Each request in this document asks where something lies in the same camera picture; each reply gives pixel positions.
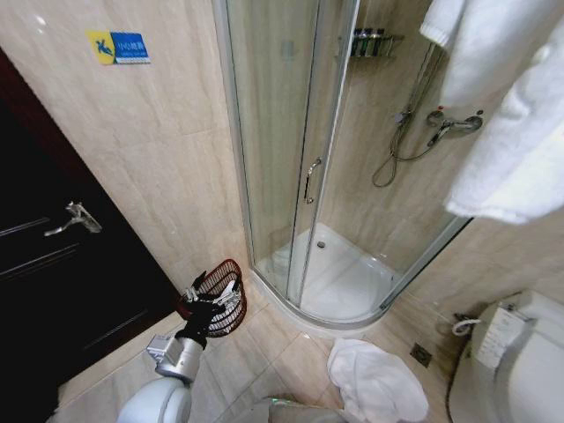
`blue sign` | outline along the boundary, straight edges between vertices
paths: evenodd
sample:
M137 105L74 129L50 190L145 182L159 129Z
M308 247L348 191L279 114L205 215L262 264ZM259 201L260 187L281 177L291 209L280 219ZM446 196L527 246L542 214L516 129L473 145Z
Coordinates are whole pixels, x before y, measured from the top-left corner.
M114 42L116 63L150 63L140 33L110 33Z

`chrome fixture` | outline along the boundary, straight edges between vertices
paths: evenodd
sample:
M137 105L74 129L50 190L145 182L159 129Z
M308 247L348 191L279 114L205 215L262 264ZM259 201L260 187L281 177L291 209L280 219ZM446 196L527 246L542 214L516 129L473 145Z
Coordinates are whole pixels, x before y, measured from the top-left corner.
M372 174L372 183L377 188L385 188L391 185L396 179L397 163L399 161L415 161L421 159L428 154L433 148L441 141L441 139L449 134L461 137L479 130L483 124L483 119L479 116L484 112L479 110L475 115L459 121L450 117L445 117L444 113L439 109L427 115L427 125L431 127L439 127L437 132L427 142L427 148L418 154L409 157L402 157L400 154L400 146L404 141L405 133L412 122L413 117L419 110L419 106L425 94L428 91L431 82L433 81L434 74L436 73L439 63L442 59L441 49L436 47L433 43L429 44L423 63L419 67L415 84L412 88L410 99L404 111L395 115L394 119L397 124L396 132L390 140L390 155L382 162L382 164ZM379 183L378 178L383 172L384 168L390 164L390 176L387 181Z
M82 203L73 203L70 202L69 205L65 207L67 212L72 215L72 218L60 227L56 227L55 229L51 229L50 231L45 231L43 233L44 236L51 236L55 234L60 234L62 231L65 231L69 226L75 225L77 223L82 223L91 234L97 234L102 230L102 226L100 223L96 221L92 215L86 211L83 207Z
M357 28L352 38L351 57L392 57L391 51L403 35L390 35L383 28Z
M439 130L427 143L427 147L432 147L441 141L441 138L450 132L457 132L461 135L471 134L479 130L482 127L484 120L477 116L470 116L469 118L458 121L457 119L452 119L445 117L441 110L435 110L427 115L427 125L431 127L439 127Z
M313 197L309 196L309 183L311 181L311 175L314 173L315 168L318 167L319 165L321 165L321 157L315 159L315 161L309 167L308 173L306 174L306 190L303 193L303 199L306 202L306 204L312 204L315 201Z
M375 170L372 174L372 184L377 188L385 188L391 185L396 179L397 163L399 161L415 161L423 157L425 154L431 151L432 147L427 148L423 153L411 156L411 157L400 157L399 148L404 141L404 135L409 129L412 122L412 118L415 116L419 110L421 102L425 98L431 82L433 81L434 74L439 68L439 64L442 59L442 51L439 47L435 46L432 42L429 43L423 62L421 63L419 70L417 72L417 77L415 78L415 84L413 84L412 92L410 98L407 101L407 105L404 110L395 115L394 119L397 124L396 132L390 140L390 155L382 162L382 164ZM384 168L390 164L390 177L387 181L379 183L378 178Z

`shower mixer valve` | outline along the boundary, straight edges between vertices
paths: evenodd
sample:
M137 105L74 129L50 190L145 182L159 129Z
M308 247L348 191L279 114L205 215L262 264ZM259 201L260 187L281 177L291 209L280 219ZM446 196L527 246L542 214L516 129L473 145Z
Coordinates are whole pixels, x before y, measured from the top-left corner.
M456 132L460 136L471 134L482 127L484 120L478 116L473 115L463 121L458 121L450 117L445 117L441 110L435 110L427 115L427 125L431 127L439 127L439 130L431 137L427 143L428 147L432 147L441 141L441 138L450 132Z

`shower hose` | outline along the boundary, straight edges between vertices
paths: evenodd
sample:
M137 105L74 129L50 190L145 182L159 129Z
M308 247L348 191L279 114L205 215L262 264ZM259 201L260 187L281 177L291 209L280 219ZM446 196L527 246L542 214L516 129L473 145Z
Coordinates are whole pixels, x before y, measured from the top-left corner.
M404 135L415 112L419 109L421 101L425 98L425 94L428 91L431 82L433 81L433 76L439 67L439 63L442 58L442 52L433 43L429 44L427 52L425 53L425 58L419 67L417 72L417 77L415 79L415 84L410 94L410 99L405 111L399 115L397 119L397 129L394 133L392 139L390 140L390 155L382 162L382 164L375 170L372 174L372 183L377 188L385 188L391 185L396 179L397 173L397 163L400 161L415 161L421 159L423 156L428 154L434 147L439 143L433 143L427 147L420 154L416 154L410 157L401 157L399 153L400 146L404 140ZM378 178L384 168L391 162L390 178L384 183L378 183Z

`bidet control panel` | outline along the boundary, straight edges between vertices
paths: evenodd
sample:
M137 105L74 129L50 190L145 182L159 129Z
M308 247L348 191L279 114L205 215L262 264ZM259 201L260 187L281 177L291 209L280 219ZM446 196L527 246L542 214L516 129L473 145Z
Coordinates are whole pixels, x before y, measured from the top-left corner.
M519 315L498 307L476 352L476 360L488 368L497 368L501 357L519 336L524 325L525 321Z

